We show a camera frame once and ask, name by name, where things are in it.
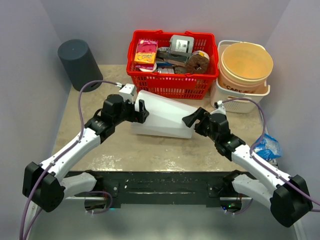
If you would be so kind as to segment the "white octagonal bin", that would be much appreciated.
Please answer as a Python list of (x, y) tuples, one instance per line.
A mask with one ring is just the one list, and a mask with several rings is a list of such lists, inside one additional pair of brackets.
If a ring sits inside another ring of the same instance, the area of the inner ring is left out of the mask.
[(139, 109), (139, 100), (144, 101), (149, 116), (144, 123), (131, 123), (134, 134), (181, 139), (192, 137), (194, 125), (187, 127), (182, 118), (194, 113), (196, 107), (145, 90), (141, 90), (137, 95), (136, 110)]

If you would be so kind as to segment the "orange translucent bucket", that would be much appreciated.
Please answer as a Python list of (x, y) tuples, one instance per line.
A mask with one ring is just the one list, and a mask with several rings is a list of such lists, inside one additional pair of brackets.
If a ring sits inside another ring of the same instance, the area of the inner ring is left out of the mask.
[(238, 93), (258, 94), (266, 85), (274, 62), (260, 45), (249, 42), (221, 43), (218, 84)]

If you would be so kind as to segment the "dark blue bucket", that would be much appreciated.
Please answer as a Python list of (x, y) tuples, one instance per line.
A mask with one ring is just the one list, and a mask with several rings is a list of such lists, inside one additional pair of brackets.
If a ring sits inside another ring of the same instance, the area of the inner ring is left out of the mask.
[(84, 92), (97, 89), (103, 75), (91, 52), (89, 45), (81, 39), (71, 39), (60, 45), (58, 57), (75, 90), (80, 91), (84, 85)]

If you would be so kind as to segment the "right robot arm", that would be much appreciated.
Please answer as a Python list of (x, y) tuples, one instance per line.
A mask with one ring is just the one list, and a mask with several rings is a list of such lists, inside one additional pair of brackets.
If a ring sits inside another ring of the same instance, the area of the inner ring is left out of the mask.
[(198, 108), (182, 118), (188, 128), (209, 137), (218, 153), (247, 170), (253, 177), (238, 173), (231, 180), (232, 188), (268, 208), (284, 227), (290, 227), (313, 210), (306, 181), (290, 176), (254, 153), (250, 146), (234, 135), (223, 105), (213, 112)]

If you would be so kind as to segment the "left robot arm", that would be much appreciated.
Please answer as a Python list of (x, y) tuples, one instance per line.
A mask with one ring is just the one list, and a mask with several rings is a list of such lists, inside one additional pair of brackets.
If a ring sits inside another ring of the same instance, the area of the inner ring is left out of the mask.
[(101, 187), (103, 180), (92, 171), (66, 177), (71, 168), (87, 153), (110, 137), (122, 122), (143, 124), (149, 112), (142, 99), (133, 101), (111, 94), (80, 133), (59, 152), (39, 164), (31, 162), (24, 171), (22, 193), (27, 203), (35, 203), (47, 213), (60, 203), (83, 192)]

